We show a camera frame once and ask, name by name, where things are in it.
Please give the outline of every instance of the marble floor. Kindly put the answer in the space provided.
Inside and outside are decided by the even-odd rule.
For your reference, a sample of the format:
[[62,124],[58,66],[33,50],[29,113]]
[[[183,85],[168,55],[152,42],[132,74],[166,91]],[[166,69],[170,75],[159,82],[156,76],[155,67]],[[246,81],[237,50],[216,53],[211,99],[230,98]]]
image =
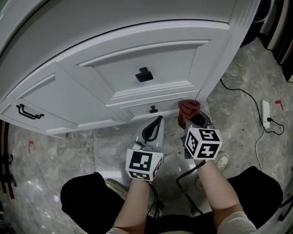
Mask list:
[[[272,53],[259,39],[240,48],[222,77],[230,88],[241,88],[252,94],[260,105],[270,103],[271,117],[285,126],[281,136],[265,134],[258,145],[264,172],[281,185],[284,198],[293,193],[293,83],[285,81]],[[253,101],[240,91],[224,89],[219,82],[201,107],[210,116],[223,138],[222,149],[230,155],[224,175],[238,175],[251,165],[259,168],[255,142],[262,135]],[[124,186],[130,179],[125,172],[126,149],[140,123],[68,134],[57,139],[10,125],[9,153],[14,155],[11,171],[17,182],[15,200],[0,192],[8,218],[18,234],[82,234],[85,233],[61,210],[60,190],[69,179],[95,171]],[[164,214],[190,215],[190,205],[175,180],[194,166],[185,160],[180,137],[183,130],[177,118],[166,118],[164,165],[154,186],[163,200]],[[210,211],[205,194],[195,186],[196,173],[185,177],[182,185],[199,208]],[[285,209],[279,209],[263,226],[266,234],[284,234],[291,227],[293,211],[284,222],[277,220]]]

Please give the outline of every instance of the black cabinet handle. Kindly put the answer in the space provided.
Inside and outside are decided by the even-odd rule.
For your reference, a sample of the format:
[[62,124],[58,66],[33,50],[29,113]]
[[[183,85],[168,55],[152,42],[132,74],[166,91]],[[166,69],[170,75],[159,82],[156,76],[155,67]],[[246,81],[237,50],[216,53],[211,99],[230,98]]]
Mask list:
[[155,109],[156,106],[151,106],[151,110],[150,110],[150,113],[153,114],[153,113],[157,113],[158,112],[158,109]]
[[153,80],[153,76],[150,71],[147,70],[147,68],[139,68],[141,71],[139,74],[136,74],[136,78],[139,82],[145,82],[148,80]]
[[40,114],[40,115],[32,115],[28,112],[26,112],[24,110],[24,105],[23,104],[19,104],[16,106],[18,108],[18,113],[21,114],[22,116],[25,116],[26,118],[29,118],[29,119],[40,119],[42,116],[45,116],[44,114]]

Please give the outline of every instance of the white cord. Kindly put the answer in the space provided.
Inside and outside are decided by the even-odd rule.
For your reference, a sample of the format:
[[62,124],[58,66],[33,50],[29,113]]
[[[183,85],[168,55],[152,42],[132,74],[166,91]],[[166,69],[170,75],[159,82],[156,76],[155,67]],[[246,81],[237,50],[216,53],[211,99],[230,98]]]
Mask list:
[[259,162],[259,164],[260,164],[260,169],[261,169],[261,171],[262,172],[264,172],[264,170],[262,169],[262,165],[261,165],[261,163],[260,163],[260,158],[258,157],[258,154],[257,154],[257,150],[256,150],[256,146],[257,146],[257,143],[260,141],[260,139],[262,139],[262,137],[265,135],[265,131],[264,131],[264,133],[262,134],[262,136],[257,140],[257,142],[255,143],[255,153],[256,153],[256,157],[257,157],[257,160],[258,160],[258,162]]

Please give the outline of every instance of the electrical outlet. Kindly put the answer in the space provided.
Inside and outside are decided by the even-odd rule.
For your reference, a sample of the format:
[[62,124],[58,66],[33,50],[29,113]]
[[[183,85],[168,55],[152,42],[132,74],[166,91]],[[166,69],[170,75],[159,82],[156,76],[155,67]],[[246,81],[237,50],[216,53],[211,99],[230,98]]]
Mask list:
[[261,120],[265,129],[270,128],[270,122],[268,122],[267,120],[269,117],[270,117],[270,104],[267,101],[262,100],[261,101]]

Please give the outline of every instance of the red object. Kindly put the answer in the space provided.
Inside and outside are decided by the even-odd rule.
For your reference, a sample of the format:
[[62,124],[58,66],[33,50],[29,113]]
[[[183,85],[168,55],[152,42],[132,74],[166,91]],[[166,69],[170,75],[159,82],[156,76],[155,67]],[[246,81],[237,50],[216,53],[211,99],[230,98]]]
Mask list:
[[30,153],[31,151],[31,144],[35,144],[33,141],[28,142],[28,152]]
[[277,104],[280,104],[280,105],[281,105],[281,108],[282,108],[282,111],[284,110],[284,108],[283,108],[283,104],[282,104],[281,100],[277,100],[277,101],[275,101],[275,104],[276,104],[276,105],[277,105]]
[[191,120],[200,111],[201,104],[196,100],[183,100],[179,104],[178,124],[184,129],[184,117]]

